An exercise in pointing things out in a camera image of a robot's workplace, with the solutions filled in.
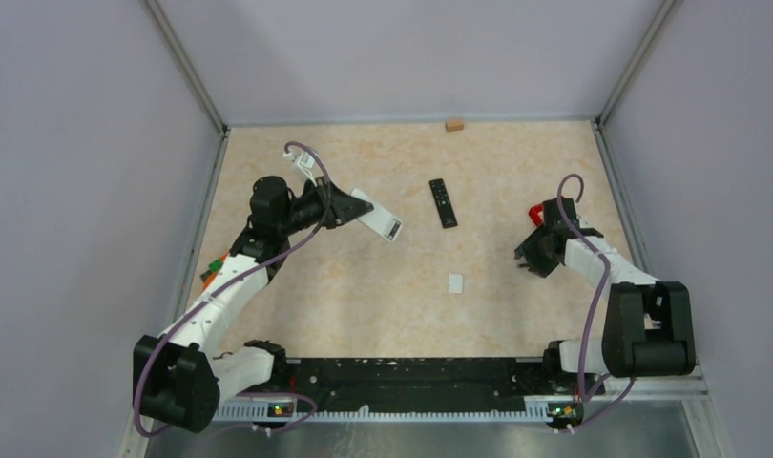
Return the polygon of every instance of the small brown box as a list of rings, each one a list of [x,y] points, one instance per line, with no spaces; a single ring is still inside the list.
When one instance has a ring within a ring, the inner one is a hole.
[[[465,129],[465,121],[453,118],[446,121],[446,132],[456,132]]]

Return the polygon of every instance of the white wall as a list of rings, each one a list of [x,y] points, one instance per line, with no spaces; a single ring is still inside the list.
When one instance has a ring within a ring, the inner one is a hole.
[[[136,0],[0,2],[0,456],[114,456],[217,134]]]
[[[773,456],[773,0],[684,2],[609,134],[736,452]]]
[[[162,0],[229,124],[597,115],[661,0]]]

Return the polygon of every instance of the black remote control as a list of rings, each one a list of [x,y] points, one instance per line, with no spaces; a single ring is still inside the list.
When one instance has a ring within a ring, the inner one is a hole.
[[[431,195],[434,197],[434,204],[437,205],[437,213],[440,214],[443,229],[457,227],[457,217],[454,215],[454,207],[451,206],[449,193],[446,191],[446,183],[442,178],[437,178],[430,181],[428,185],[431,186]]]

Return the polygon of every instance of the green object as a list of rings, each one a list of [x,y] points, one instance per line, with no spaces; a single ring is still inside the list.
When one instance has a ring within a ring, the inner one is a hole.
[[[213,260],[210,262],[210,272],[218,272],[223,267],[222,260]]]

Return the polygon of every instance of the beige table surface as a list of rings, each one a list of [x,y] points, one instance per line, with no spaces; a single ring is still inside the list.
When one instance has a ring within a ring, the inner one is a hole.
[[[450,134],[442,123],[266,127],[232,130],[197,273],[240,232],[258,178],[279,175],[301,192],[282,158],[291,139],[318,150],[337,185],[361,188],[404,228],[393,243],[358,222],[323,230],[245,307],[221,350],[261,339],[295,357],[539,356],[551,340],[578,338],[589,284],[565,267],[540,279],[512,255],[533,230],[528,209],[553,198],[570,172],[586,180],[581,215],[629,256],[589,122],[467,123]],[[453,229],[441,228],[430,195],[438,177]],[[576,190],[572,182],[566,195]],[[464,276],[462,294],[448,292],[450,273]],[[195,278],[191,303],[200,289]],[[595,334],[604,317],[602,304]]]

